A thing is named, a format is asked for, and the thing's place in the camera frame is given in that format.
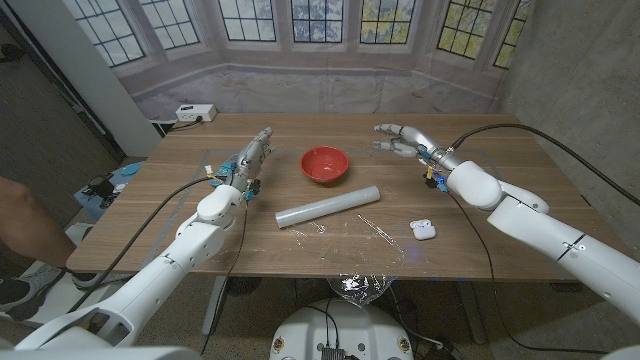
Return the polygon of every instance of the gray wall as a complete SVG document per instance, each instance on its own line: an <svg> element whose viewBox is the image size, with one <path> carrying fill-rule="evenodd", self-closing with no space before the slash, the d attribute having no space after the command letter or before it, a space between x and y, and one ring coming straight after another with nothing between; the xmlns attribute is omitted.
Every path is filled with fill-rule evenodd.
<svg viewBox="0 0 640 360"><path fill-rule="evenodd" d="M512 64L500 112L556 137L640 197L640 2L536 0ZM640 258L640 208L541 144Z"/></svg>
<svg viewBox="0 0 640 360"><path fill-rule="evenodd" d="M49 56L129 156L149 156L160 135L145 119L60 0L10 1Z"/></svg>

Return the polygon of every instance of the white pipe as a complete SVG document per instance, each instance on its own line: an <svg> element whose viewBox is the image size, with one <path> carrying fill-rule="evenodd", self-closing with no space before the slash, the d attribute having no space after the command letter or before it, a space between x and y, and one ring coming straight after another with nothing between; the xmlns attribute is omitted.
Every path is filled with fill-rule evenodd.
<svg viewBox="0 0 640 360"><path fill-rule="evenodd" d="M333 214L376 200L380 200L380 191L378 191L377 187L371 186L362 190L277 212L276 222L278 223L278 227L282 229L289 225Z"/></svg>

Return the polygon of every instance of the sneaker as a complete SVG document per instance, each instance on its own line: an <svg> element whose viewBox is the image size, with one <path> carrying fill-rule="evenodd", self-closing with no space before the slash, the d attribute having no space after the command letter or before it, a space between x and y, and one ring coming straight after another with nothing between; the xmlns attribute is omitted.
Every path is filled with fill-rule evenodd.
<svg viewBox="0 0 640 360"><path fill-rule="evenodd" d="M93 284L95 284L96 281L98 281L98 278L100 277L101 274L102 273L97 273L97 274L95 274L94 277L92 277L89 280L79 279L79 278L77 278L75 276L75 274L72 274L71 280L76 285L76 288L78 290L83 290L84 291L84 290L87 290L90 287L92 287ZM131 275L131 274L109 274L109 275L107 275L107 277L104 280L102 280L102 283L100 284L100 286L104 286L104 285L107 285L107 284L110 284L110 283L113 283L113 282L116 282L116 281L129 280L132 277L133 277L133 275Z"/></svg>
<svg viewBox="0 0 640 360"><path fill-rule="evenodd" d="M42 265L36 272L23 275L15 280L29 284L29 292L22 299L0 305L0 311L16 321L26 320L38 312L46 299L47 291L64 276L56 267Z"/></svg>

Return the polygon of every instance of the electrical outlet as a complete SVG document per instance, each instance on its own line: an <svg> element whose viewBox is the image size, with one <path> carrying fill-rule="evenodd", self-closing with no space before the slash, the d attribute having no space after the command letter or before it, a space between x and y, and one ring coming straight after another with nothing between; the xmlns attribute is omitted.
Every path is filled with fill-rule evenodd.
<svg viewBox="0 0 640 360"><path fill-rule="evenodd" d="M213 104L185 104L176 110L178 121L182 122L194 122L198 116L202 116L202 121L213 121L217 113Z"/></svg>

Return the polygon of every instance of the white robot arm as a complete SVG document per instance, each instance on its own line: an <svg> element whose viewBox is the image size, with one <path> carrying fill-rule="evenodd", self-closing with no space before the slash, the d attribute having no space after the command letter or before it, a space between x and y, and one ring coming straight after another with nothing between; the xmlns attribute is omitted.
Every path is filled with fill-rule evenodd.
<svg viewBox="0 0 640 360"><path fill-rule="evenodd" d="M549 206L537 195L497 180L419 130L393 124L374 130L396 136L374 147L404 157L421 155L451 171L447 186L470 205L492 211L491 225L556 261L640 325L640 263L550 217Z"/></svg>
<svg viewBox="0 0 640 360"><path fill-rule="evenodd" d="M222 247L225 231L234 223L233 208L242 203L271 153L272 133L266 128L240 152L233 175L200 201L197 212L180 225L171 245L120 290L104 301L46 323L15 350L131 346L184 276Z"/></svg>

